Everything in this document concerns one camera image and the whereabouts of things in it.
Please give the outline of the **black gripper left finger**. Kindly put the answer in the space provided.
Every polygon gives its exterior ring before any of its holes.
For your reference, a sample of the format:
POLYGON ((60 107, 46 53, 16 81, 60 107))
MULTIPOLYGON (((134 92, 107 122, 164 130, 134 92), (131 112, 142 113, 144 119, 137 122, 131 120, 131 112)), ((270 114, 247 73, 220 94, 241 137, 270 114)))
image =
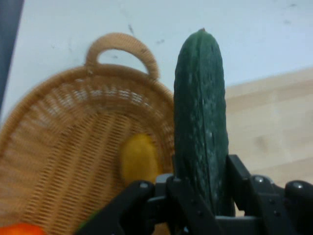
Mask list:
POLYGON ((172 175, 156 184, 144 180, 131 183, 75 234, 151 235, 155 226, 162 223, 167 223, 172 235, 223 234, 189 180, 172 175))

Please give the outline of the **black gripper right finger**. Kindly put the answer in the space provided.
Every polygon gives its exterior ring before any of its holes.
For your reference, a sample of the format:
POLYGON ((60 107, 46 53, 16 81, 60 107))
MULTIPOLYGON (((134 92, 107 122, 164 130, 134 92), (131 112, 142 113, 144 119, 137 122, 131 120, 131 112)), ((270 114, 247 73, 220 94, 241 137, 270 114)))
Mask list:
POLYGON ((264 175, 250 174, 237 155, 226 160, 228 187, 245 212, 247 235, 311 235, 313 233, 313 186, 293 180, 277 186, 264 175))

